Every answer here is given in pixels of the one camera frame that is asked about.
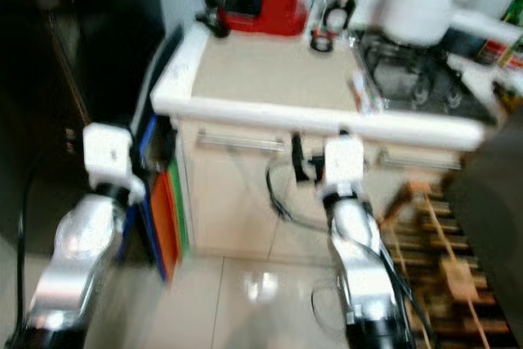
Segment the black gas stove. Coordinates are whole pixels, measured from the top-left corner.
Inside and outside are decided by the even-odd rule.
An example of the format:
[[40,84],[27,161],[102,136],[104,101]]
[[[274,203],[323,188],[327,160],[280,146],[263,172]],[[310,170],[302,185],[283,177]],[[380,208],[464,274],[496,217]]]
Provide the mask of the black gas stove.
[[384,34],[369,31],[355,36],[352,51],[377,110],[496,123],[464,82],[463,72],[448,64],[444,51],[397,45]]

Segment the dark tall cabinet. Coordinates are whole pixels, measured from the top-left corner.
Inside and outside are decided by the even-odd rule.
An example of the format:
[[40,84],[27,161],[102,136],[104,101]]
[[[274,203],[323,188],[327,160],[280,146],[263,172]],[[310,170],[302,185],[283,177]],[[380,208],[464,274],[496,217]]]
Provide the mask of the dark tall cabinet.
[[47,258],[57,222],[88,190],[83,129],[141,136],[146,102],[182,39],[161,0],[1,0],[2,163],[29,201],[27,253]]

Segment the orange board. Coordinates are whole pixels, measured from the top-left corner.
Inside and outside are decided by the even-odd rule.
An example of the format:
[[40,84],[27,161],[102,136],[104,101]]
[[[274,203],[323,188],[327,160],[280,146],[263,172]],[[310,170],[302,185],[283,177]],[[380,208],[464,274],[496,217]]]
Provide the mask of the orange board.
[[161,172],[154,179],[150,189],[149,209],[162,279],[165,284],[171,285],[181,263],[182,251],[177,204],[169,171]]

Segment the clear glass jar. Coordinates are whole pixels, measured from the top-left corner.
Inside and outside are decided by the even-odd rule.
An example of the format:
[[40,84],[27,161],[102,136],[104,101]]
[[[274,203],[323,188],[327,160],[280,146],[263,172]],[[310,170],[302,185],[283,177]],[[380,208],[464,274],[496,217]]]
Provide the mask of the clear glass jar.
[[318,23],[311,31],[310,48],[328,53],[333,50],[337,36],[346,29],[355,7],[342,8],[337,0],[324,0],[320,10]]

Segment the small red white packet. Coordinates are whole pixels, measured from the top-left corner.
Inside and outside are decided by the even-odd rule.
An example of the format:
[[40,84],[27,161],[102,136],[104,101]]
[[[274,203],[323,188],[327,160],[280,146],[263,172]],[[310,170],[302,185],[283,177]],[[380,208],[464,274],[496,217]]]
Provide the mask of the small red white packet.
[[350,88],[355,100],[356,110],[360,114],[373,114],[380,107],[373,101],[373,96],[369,92],[369,85],[362,71],[355,72],[350,79]]

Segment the red labelled condiment jar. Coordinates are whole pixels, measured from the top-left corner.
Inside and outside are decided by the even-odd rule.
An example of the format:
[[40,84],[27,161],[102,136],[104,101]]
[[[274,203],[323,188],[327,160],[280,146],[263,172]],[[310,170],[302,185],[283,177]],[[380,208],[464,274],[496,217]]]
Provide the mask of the red labelled condiment jar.
[[499,64],[502,55],[507,50],[507,45],[504,43],[498,43],[497,40],[485,40],[481,49],[475,54],[475,61],[478,64],[486,66],[494,66]]

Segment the white kitchen utensil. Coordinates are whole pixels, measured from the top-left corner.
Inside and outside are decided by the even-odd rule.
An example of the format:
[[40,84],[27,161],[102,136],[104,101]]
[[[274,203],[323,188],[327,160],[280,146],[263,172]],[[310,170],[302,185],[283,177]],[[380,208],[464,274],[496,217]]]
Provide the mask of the white kitchen utensil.
[[494,95],[494,69],[479,65],[476,62],[460,56],[449,58],[461,72],[461,80],[467,84],[477,100],[494,116],[504,117],[504,110]]

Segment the stainless steel fridge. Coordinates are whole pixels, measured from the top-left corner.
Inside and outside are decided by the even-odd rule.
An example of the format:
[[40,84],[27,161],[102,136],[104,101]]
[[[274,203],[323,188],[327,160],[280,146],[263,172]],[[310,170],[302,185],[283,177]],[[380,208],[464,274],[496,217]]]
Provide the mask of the stainless steel fridge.
[[449,206],[504,304],[523,304],[523,110],[452,181]]

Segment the green board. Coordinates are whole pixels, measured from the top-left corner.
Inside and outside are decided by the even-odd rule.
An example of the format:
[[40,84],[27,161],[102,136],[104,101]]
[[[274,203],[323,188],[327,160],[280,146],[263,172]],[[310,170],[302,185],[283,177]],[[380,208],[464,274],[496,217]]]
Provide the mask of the green board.
[[193,232],[190,228],[190,219],[186,211],[186,195],[184,195],[181,171],[179,163],[176,159],[172,159],[172,162],[168,167],[169,176],[171,176],[172,192],[173,192],[173,203],[175,203],[175,210],[178,219],[178,236],[181,247],[181,255],[185,256],[190,254],[191,240],[193,240]]

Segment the wooden slatted rack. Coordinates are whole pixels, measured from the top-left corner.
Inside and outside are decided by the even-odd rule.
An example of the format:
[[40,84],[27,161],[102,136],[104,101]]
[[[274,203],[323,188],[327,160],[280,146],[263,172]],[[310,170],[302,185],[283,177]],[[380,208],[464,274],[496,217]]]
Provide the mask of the wooden slatted rack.
[[440,185],[406,182],[378,228],[421,305],[408,311],[419,348],[523,349]]

